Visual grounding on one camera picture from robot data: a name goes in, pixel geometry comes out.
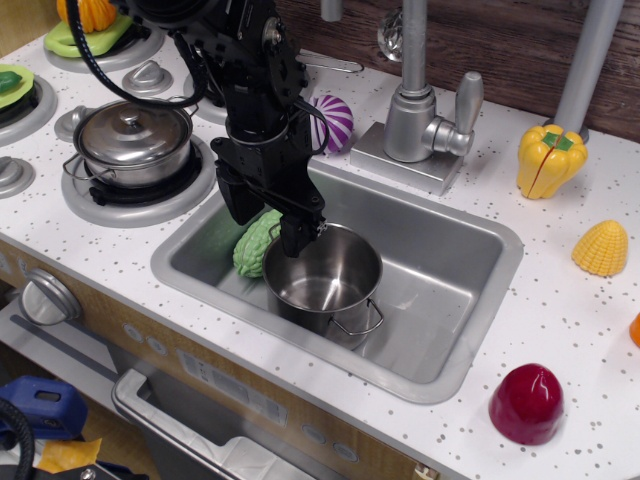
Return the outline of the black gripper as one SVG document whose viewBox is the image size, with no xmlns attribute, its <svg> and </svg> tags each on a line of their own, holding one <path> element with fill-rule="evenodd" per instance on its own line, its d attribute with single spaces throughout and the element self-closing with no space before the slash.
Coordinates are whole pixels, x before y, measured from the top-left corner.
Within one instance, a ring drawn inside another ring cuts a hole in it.
<svg viewBox="0 0 640 480">
<path fill-rule="evenodd" d="M 280 239 L 286 257 L 300 253 L 327 229 L 325 202 L 311 181 L 310 115 L 298 112 L 277 136 L 265 142 L 216 138 L 219 190 L 232 219 L 245 225 L 268 205 L 283 213 Z"/>
</svg>

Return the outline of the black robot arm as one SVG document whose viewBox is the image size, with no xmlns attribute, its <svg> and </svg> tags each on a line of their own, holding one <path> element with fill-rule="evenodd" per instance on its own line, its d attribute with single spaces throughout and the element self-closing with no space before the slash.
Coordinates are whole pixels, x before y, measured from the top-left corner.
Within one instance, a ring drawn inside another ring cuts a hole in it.
<svg viewBox="0 0 640 480">
<path fill-rule="evenodd" d="M 301 95 L 306 67 L 272 1 L 118 1 L 137 23 L 164 30 L 195 56 L 227 112 L 226 135 L 211 142 L 221 195 L 240 225 L 265 206 L 279 211 L 286 256 L 295 258 L 324 227 L 324 199 L 312 183 L 311 118 Z"/>
</svg>

